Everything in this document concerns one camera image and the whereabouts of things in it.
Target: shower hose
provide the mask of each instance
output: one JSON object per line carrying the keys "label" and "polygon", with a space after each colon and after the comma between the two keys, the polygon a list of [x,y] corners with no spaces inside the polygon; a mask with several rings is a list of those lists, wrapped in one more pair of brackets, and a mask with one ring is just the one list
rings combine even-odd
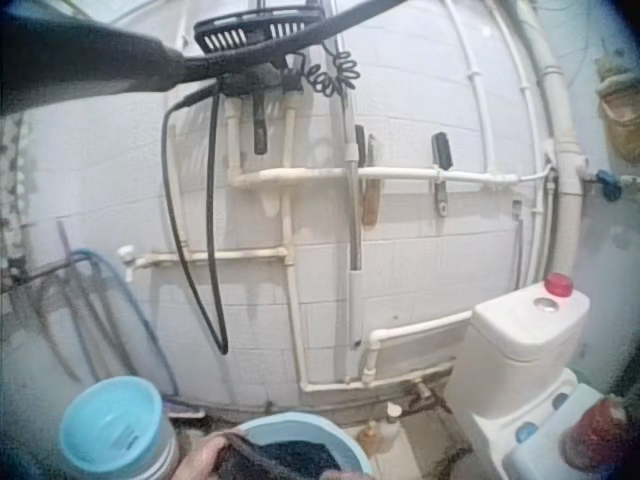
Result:
{"label": "shower hose", "polygon": [[[208,98],[212,98],[211,102],[211,120],[209,125],[209,151],[207,154],[207,204],[206,204],[206,229],[207,229],[207,258],[209,266],[209,277],[211,280],[211,289],[213,291],[213,301],[215,305],[216,315],[218,317],[218,328],[220,333],[218,334],[213,327],[211,317],[207,312],[207,308],[202,301],[200,292],[196,286],[196,283],[191,274],[187,257],[184,253],[182,246],[182,240],[180,233],[178,232],[178,222],[176,220],[175,208],[173,205],[173,196],[171,193],[171,185],[169,182],[169,165],[167,158],[167,131],[169,127],[169,120],[171,115],[183,108],[191,107],[196,103],[202,102]],[[162,121],[162,138],[161,138],[161,162],[162,162],[162,180],[164,184],[164,194],[167,201],[167,212],[169,214],[169,224],[171,226],[171,234],[173,236],[174,243],[176,245],[176,252],[184,276],[187,279],[187,284],[193,295],[193,298],[198,306],[198,310],[204,319],[204,322],[209,330],[213,343],[220,351],[222,355],[226,355],[229,352],[229,340],[227,337],[227,326],[224,319],[224,310],[222,307],[222,298],[220,295],[220,285],[218,282],[218,269],[216,267],[216,250],[215,250],[215,237],[214,237],[214,225],[213,225],[213,190],[215,184],[215,155],[216,155],[216,130],[218,126],[218,107],[220,105],[220,92],[217,83],[208,85],[200,90],[193,92],[190,95],[184,97],[181,101],[173,105],[164,115]]]}

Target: light blue bucket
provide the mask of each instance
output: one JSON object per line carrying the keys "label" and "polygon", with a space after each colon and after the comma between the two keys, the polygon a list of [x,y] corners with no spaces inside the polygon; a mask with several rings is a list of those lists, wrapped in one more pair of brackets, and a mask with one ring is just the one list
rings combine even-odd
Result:
{"label": "light blue bucket", "polygon": [[83,476],[131,478],[154,461],[159,443],[166,441],[166,422],[152,383],[138,377],[111,378],[85,390],[67,408],[60,448]]}
{"label": "light blue bucket", "polygon": [[240,425],[258,445],[300,440],[327,447],[343,472],[373,474],[369,459],[344,431],[329,420],[308,413],[279,413]]}

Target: black handle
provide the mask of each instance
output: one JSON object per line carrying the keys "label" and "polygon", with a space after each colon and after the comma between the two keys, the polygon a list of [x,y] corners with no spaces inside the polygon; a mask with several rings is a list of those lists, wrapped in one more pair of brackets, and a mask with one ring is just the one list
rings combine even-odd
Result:
{"label": "black handle", "polygon": [[264,92],[253,94],[253,152],[256,155],[267,153],[267,121],[264,113]]}
{"label": "black handle", "polygon": [[431,137],[431,145],[433,148],[433,161],[437,163],[443,170],[449,170],[453,167],[453,158],[451,157],[451,148],[449,148],[449,139],[444,132],[438,132]]}

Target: coiled cord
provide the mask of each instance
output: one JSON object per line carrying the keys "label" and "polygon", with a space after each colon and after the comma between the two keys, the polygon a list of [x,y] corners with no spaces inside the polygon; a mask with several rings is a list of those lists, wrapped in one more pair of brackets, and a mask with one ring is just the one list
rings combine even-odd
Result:
{"label": "coiled cord", "polygon": [[346,89],[355,90],[356,86],[353,81],[360,78],[360,72],[356,70],[358,62],[351,58],[351,52],[345,50],[333,53],[324,42],[321,45],[326,54],[331,57],[331,63],[336,69],[336,75],[332,76],[327,71],[321,71],[322,66],[319,63],[313,64],[307,69],[307,56],[304,53],[297,52],[295,55],[302,58],[302,64],[300,65],[302,76],[309,86],[314,92],[321,93],[327,98],[331,98],[336,93],[338,96],[342,96]]}

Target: small bottle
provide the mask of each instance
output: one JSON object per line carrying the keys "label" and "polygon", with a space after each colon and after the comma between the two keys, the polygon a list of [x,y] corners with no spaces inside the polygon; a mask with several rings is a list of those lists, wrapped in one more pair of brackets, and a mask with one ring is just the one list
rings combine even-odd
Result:
{"label": "small bottle", "polygon": [[380,423],[380,448],[378,453],[390,452],[400,434],[400,415],[402,407],[395,403],[387,403],[387,418]]}
{"label": "small bottle", "polygon": [[368,425],[360,430],[356,437],[356,441],[360,444],[368,458],[378,453],[378,449],[380,448],[380,434],[376,426],[375,420],[369,420]]}

